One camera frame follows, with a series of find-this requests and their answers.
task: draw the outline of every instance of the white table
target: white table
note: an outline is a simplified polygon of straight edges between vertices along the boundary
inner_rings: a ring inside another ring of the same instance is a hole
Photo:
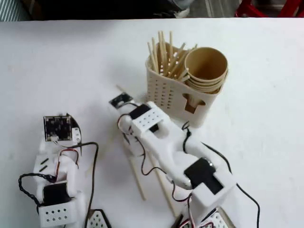
[[[173,31],[176,46],[198,43],[226,55],[228,80],[199,129],[201,138],[228,157],[237,181],[260,203],[262,228],[301,225],[303,24],[303,19],[1,23],[1,227],[38,227],[35,204],[19,191],[17,179],[33,169],[42,117],[58,112],[76,118],[84,142],[100,144],[93,208],[103,208],[114,228],[166,228],[174,221],[158,185],[142,201],[114,133],[118,113],[108,104],[119,94],[116,84],[133,96],[144,93],[146,42],[160,29]],[[93,151],[85,148],[83,160],[91,162]],[[35,193],[33,183],[27,179],[25,187]],[[90,192],[90,174],[85,184]],[[230,198],[224,209],[233,222],[254,228],[255,204],[239,190]]]

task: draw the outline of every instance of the floor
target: floor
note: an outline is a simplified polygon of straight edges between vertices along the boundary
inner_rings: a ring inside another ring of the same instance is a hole
[[[194,0],[188,18],[230,18],[234,16],[241,0]],[[275,17],[286,0],[253,0],[263,13]]]

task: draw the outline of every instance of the beige plastic basket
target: beige plastic basket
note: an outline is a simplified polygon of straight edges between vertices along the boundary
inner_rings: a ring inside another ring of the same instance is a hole
[[[222,87],[213,94],[196,91],[186,84],[174,79],[163,77],[152,70],[151,57],[146,61],[147,68],[147,101],[153,101],[169,115],[189,121],[191,126],[200,127],[210,109],[214,99]],[[196,108],[189,105],[189,96],[199,98],[201,101]]]

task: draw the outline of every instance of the circuit board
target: circuit board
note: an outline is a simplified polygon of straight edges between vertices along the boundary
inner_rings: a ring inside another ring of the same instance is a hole
[[[51,141],[54,136],[58,141],[72,139],[71,116],[44,116],[43,119],[46,141]]]

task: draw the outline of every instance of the beige cup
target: beige cup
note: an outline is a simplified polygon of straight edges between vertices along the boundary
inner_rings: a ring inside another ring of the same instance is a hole
[[[190,79],[186,84],[203,93],[216,94],[223,85],[227,72],[226,57],[211,47],[201,47],[191,51],[185,58],[185,69],[188,69]],[[196,107],[200,100],[189,97],[189,104]]]
[[[211,47],[191,51],[184,64],[193,82],[214,83],[223,80],[228,70],[226,57]]]

